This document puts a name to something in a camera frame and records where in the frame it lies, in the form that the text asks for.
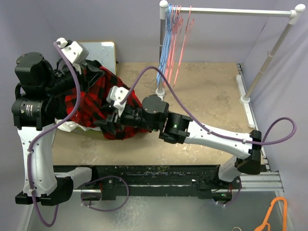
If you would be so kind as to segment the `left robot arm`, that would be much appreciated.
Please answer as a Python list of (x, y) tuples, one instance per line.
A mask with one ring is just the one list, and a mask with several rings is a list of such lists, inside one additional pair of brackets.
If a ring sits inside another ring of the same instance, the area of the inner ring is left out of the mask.
[(29, 52), (16, 60), (15, 74), (19, 83), (12, 105), (13, 123), (20, 137), (25, 166), (25, 183), (15, 202), (33, 203), (36, 198), (44, 206), (54, 206), (70, 199), (73, 190), (84, 184), (93, 189), (98, 175), (89, 167), (55, 175), (52, 160), (53, 127), (59, 96), (75, 87), (68, 67), (54, 70), (38, 52)]

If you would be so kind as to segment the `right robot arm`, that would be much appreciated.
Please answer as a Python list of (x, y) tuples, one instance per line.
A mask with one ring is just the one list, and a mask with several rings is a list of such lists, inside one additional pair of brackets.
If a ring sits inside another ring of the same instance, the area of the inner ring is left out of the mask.
[[(204, 129), (186, 115), (169, 111), (169, 104), (156, 95), (143, 99), (142, 107), (125, 105), (121, 109), (114, 107), (111, 98), (112, 113), (106, 119), (97, 120), (94, 124), (102, 130), (115, 135), (126, 128), (138, 128), (145, 131), (158, 131), (159, 138), (171, 144), (196, 144), (227, 152), (232, 157), (218, 167), (214, 183), (219, 188), (226, 188), (242, 173), (258, 175), (261, 172), (261, 147), (251, 144), (261, 139), (261, 132), (233, 133), (228, 130), (210, 127)], [(235, 135), (245, 143), (220, 138), (214, 132), (221, 132), (226, 137)]]

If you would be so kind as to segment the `red black plaid shirt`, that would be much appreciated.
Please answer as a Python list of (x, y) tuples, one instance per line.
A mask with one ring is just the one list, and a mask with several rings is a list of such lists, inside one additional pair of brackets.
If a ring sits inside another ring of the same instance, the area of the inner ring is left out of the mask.
[[(113, 86), (124, 87), (127, 90), (130, 88), (116, 75), (110, 72), (105, 67), (99, 67), (104, 73), (99, 73), (98, 80), (92, 85), (88, 92), (81, 92), (81, 101), (77, 112), (69, 119), (83, 127), (94, 128), (94, 122), (107, 118), (107, 115), (112, 113), (109, 108), (109, 103), (106, 101), (109, 90)], [(76, 88), (60, 95), (57, 98), (59, 106), (55, 113), (56, 119), (64, 119), (74, 108), (77, 94)], [(135, 94), (131, 93), (127, 100), (128, 105), (141, 108), (141, 102)], [(132, 128), (125, 126), (123, 131), (116, 129), (116, 134), (112, 134), (103, 129), (103, 135), (108, 140), (124, 140), (135, 136), (137, 133), (149, 132), (140, 128)]]

